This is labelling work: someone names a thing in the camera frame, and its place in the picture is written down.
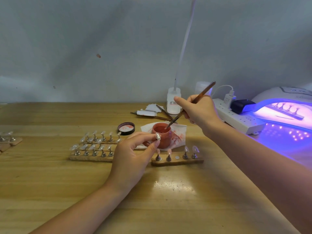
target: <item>person's left hand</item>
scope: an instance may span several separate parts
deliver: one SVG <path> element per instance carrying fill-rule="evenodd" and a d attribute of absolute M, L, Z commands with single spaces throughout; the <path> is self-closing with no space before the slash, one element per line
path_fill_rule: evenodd
<path fill-rule="evenodd" d="M 144 143 L 147 149 L 141 154 L 135 154 L 134 149 Z M 160 141 L 155 134 L 135 132 L 117 145 L 113 165 L 106 183 L 118 190 L 129 192 L 141 179 L 146 165 L 154 155 Z"/>

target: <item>white power strip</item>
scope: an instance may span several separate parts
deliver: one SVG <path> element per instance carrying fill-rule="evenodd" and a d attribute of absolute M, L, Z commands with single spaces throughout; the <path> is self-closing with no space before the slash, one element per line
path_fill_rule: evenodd
<path fill-rule="evenodd" d="M 265 123 L 258 118 L 251 116 L 248 113 L 236 114 L 228 109 L 223 104 L 223 100 L 216 98 L 213 99 L 216 110 L 221 120 L 234 127 L 236 130 L 249 135 L 258 135 L 265 127 Z"/>

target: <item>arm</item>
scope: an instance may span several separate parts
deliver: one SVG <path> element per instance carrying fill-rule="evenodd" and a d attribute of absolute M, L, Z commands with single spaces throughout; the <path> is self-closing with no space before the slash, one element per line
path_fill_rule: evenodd
<path fill-rule="evenodd" d="M 312 171 L 221 122 L 210 97 L 176 97 L 199 125 L 301 233 L 312 233 Z"/>
<path fill-rule="evenodd" d="M 134 148 L 153 141 L 140 155 Z M 55 216 L 31 234 L 93 233 L 141 179 L 158 145 L 155 134 L 136 132 L 116 147 L 110 175 L 105 184 L 88 197 Z"/>

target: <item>jar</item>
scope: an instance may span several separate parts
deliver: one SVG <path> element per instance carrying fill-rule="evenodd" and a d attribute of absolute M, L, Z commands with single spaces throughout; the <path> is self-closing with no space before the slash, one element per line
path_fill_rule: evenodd
<path fill-rule="evenodd" d="M 160 122 L 160 123 L 156 123 L 152 128 L 153 134 L 158 132 L 161 135 L 160 144 L 158 145 L 159 149 L 166 149 L 171 144 L 171 139 L 172 139 L 171 126 L 166 128 L 167 126 L 168 126 L 167 123 Z"/>

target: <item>white plastic container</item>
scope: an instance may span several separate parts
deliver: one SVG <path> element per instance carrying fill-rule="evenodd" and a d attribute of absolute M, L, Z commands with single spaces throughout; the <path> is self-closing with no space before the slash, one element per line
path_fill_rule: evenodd
<path fill-rule="evenodd" d="M 200 94 L 205 88 L 207 88 L 208 85 L 210 85 L 210 82 L 206 82 L 206 81 L 198 81 L 196 83 L 196 87 L 195 87 L 195 94 Z M 206 95 L 210 95 L 211 91 L 213 90 L 213 88 L 211 88 Z"/>

